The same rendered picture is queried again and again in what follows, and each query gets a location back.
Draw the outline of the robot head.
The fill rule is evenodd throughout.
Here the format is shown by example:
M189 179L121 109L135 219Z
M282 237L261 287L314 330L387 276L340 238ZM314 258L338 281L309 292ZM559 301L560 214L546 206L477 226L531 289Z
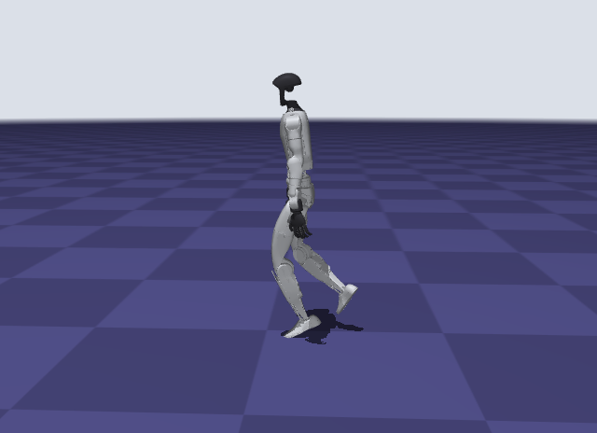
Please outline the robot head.
M285 99L285 91L291 92L293 91L294 87L297 85L301 85L300 78L292 73L285 73L279 75L272 81L272 84L277 87L280 91L280 105L284 106L287 105L288 108L294 108L294 111L303 111L303 109L298 105L296 100L287 101ZM292 110L291 110L292 111ZM289 112L288 110L286 113Z

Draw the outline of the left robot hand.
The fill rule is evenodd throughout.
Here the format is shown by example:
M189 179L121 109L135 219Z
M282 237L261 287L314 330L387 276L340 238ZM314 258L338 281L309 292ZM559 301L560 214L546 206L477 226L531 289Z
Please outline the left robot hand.
M294 234L297 238L304 239L305 237L307 238L307 237L309 237L309 235L312 235L312 233L310 233L307 229L307 226L305 224L306 223L305 218L304 218L303 214L301 213L302 210L303 210L302 201L301 201L301 199L298 199L298 209L293 210L290 208L290 212L292 212L293 214L290 217L291 220L289 222L289 229L291 231L294 230ZM304 231L308 235L306 235L306 233Z

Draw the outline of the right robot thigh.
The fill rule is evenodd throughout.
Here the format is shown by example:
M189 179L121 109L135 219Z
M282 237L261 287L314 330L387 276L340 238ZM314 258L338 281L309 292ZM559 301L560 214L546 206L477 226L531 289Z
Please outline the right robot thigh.
M307 226L307 221L308 221L307 220L307 213L306 213L306 215L305 215L304 218L305 218L305 221L306 221L305 224ZM292 243L291 243L291 247L292 247L292 250L293 250L293 257L299 263L306 262L308 258L312 257L312 250L306 244L303 243L303 239L297 238L295 236L295 234L294 234L294 238L293 238Z

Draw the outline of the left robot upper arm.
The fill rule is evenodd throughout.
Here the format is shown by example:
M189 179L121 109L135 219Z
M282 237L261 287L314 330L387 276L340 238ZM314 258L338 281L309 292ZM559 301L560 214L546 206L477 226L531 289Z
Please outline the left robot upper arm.
M288 146L291 150L293 156L290 158L298 158L301 162L301 167L303 166L303 149L302 149L302 140L301 140L301 118L299 115L292 115L288 116L285 119L285 131L287 134ZM290 160L289 159L289 160ZM286 165L288 167L288 162Z

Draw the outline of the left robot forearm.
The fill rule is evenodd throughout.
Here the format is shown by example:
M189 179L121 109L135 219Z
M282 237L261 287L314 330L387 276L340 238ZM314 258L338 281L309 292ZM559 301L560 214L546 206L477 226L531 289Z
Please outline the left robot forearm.
M298 199L301 199L301 179L303 179L303 172L301 162L298 158L292 158L288 162L290 174L289 178L289 190L287 192L289 197L289 206L291 209L298 209ZM301 200L302 201L302 200Z

